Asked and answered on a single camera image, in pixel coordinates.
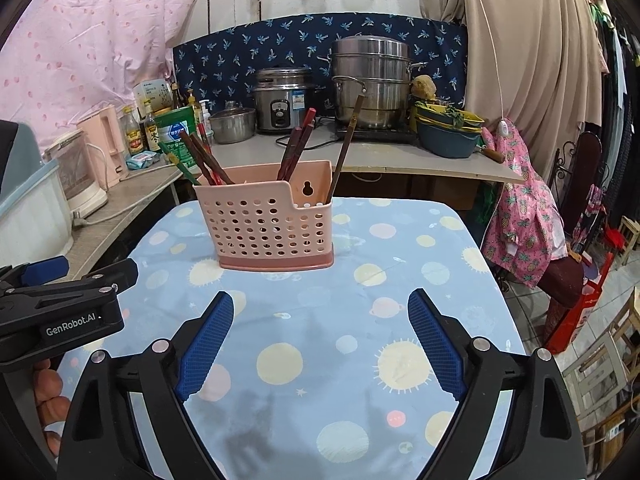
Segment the person's left hand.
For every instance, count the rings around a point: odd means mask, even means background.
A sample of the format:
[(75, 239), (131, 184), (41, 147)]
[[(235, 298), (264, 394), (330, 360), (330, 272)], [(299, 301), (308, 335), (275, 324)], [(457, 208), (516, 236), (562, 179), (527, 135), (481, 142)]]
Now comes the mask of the person's left hand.
[(58, 457), (61, 446), (61, 437), (48, 427), (57, 422), (65, 422), (70, 400), (62, 396), (63, 382), (56, 370), (52, 370), (51, 361), (44, 360), (34, 367), (32, 388), (36, 400), (38, 418), (46, 439), (47, 446), (54, 457)]

